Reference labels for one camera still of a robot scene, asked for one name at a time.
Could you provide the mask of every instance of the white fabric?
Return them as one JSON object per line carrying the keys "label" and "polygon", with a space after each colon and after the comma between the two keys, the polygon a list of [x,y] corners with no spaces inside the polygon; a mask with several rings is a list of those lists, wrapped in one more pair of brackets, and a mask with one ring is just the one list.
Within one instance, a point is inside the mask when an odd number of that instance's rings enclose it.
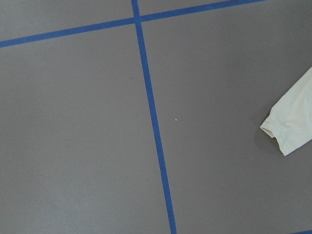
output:
{"label": "white fabric", "polygon": [[284,156],[312,139],[312,68],[273,106],[260,128]]}

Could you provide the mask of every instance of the blue tape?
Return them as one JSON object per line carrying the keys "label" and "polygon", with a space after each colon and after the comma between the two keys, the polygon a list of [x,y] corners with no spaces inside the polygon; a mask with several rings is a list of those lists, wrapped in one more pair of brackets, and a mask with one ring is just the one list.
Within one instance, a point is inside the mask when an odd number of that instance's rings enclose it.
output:
{"label": "blue tape", "polygon": [[230,1],[215,2],[215,3],[210,3],[206,5],[201,5],[201,6],[192,6],[192,7],[178,9],[178,10],[144,15],[144,16],[141,16],[141,21],[144,22],[144,21],[150,21],[150,20],[159,20],[159,19],[168,18],[168,17],[181,16],[181,15],[202,12],[202,11],[210,11],[210,10],[224,8],[224,7],[243,5],[243,4],[248,4],[248,3],[258,2],[258,1],[266,1],[266,0],[230,0]]}
{"label": "blue tape", "polygon": [[311,231],[300,232],[300,233],[293,233],[293,234],[312,234],[312,230]]}
{"label": "blue tape", "polygon": [[136,35],[137,35],[137,41],[138,41],[138,46],[140,50],[147,99],[148,99],[148,104],[149,104],[150,114],[151,114],[151,119],[152,119],[152,126],[153,126],[154,138],[155,138],[155,143],[156,143],[156,150],[157,150],[157,156],[158,156],[158,162],[159,162],[159,168],[160,168],[160,174],[161,174],[162,187],[163,187],[164,195],[165,195],[169,226],[170,226],[171,234],[176,234],[176,221],[175,221],[174,210],[173,210],[172,201],[171,201],[166,163],[165,163],[164,153],[163,153],[162,144],[161,144],[160,131],[159,131],[159,125],[158,125],[158,120],[157,120],[153,89],[152,89],[152,82],[151,82],[150,71],[149,71],[147,55],[146,55],[144,35],[143,35],[142,25],[140,21],[140,12],[139,12],[137,0],[131,0],[131,2],[132,2],[132,8],[133,8],[133,15],[135,17]]}
{"label": "blue tape", "polygon": [[50,33],[42,33],[42,34],[37,34],[37,35],[23,37],[23,38],[4,40],[4,41],[0,41],[0,48],[6,47],[6,46],[29,43],[29,42],[38,41],[38,40],[59,38],[59,37],[64,37],[64,36],[68,36],[72,34],[86,33],[86,32],[91,32],[91,31],[105,29],[105,28],[118,27],[118,26],[132,24],[132,23],[134,23],[134,18],[119,19],[119,20],[109,21],[105,23],[96,23],[96,24],[81,26],[77,28],[64,29],[64,30],[50,32]]}

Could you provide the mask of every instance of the gray floor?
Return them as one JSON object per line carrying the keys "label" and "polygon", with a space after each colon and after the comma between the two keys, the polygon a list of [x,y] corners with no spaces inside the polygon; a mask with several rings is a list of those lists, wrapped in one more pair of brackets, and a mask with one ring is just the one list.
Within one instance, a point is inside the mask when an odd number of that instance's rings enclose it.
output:
{"label": "gray floor", "polygon": [[[126,0],[0,8],[0,40],[133,16]],[[311,9],[142,24],[178,234],[312,229],[312,143],[284,157],[259,128],[312,66]],[[0,234],[170,233],[134,25],[1,48],[0,71]]]}

